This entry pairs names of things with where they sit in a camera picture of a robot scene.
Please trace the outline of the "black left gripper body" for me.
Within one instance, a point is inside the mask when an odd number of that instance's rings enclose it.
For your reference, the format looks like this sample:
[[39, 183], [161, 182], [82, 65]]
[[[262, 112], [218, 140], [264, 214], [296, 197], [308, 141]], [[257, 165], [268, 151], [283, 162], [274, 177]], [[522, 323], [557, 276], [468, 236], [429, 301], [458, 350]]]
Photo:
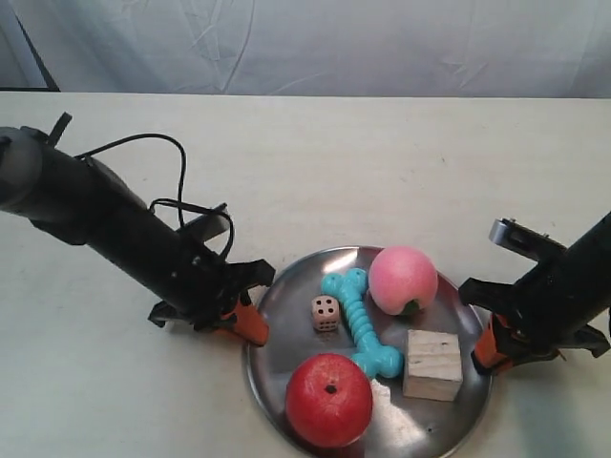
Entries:
[[185, 261], [156, 285], [160, 302], [148, 320], [158, 327], [184, 321], [196, 330], [221, 328], [221, 315], [231, 311], [242, 292], [271, 285], [275, 268], [266, 260], [228, 262], [218, 255]]

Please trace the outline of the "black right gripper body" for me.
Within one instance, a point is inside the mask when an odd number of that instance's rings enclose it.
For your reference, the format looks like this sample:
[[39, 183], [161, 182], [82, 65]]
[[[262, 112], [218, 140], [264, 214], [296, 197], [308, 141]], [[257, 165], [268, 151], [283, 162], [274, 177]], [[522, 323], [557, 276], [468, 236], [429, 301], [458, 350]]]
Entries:
[[468, 279], [458, 288], [458, 296], [463, 304], [486, 309], [506, 321], [513, 338], [513, 366], [552, 361], [563, 349], [585, 349], [595, 358], [610, 350], [604, 334], [589, 324], [566, 336], [551, 336], [544, 325], [533, 321], [530, 312], [519, 308], [510, 284]]

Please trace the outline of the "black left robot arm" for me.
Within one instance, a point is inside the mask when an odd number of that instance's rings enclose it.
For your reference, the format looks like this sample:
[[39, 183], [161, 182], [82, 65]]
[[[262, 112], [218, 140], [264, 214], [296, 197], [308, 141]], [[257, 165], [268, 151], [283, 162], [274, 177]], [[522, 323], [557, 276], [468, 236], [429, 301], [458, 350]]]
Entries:
[[265, 345], [269, 327], [249, 291], [270, 286], [276, 271], [266, 260], [228, 261], [235, 225], [226, 204], [145, 203], [94, 158], [100, 148], [78, 156], [57, 149], [71, 119], [63, 114], [48, 134], [2, 128], [2, 211], [67, 244], [90, 246], [150, 290], [160, 299], [148, 317], [154, 325], [183, 321]]

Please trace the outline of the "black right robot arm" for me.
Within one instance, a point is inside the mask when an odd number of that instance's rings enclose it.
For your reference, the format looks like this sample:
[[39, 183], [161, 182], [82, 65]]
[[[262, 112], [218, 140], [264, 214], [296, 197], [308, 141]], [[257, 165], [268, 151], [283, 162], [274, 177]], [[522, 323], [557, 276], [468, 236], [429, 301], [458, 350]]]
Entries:
[[585, 349], [595, 358], [610, 342], [590, 322], [610, 307], [610, 218], [604, 217], [571, 246], [512, 219], [494, 222], [492, 243], [535, 262], [513, 283], [469, 278], [460, 301], [490, 311], [472, 352], [481, 375], [551, 361], [564, 349]]

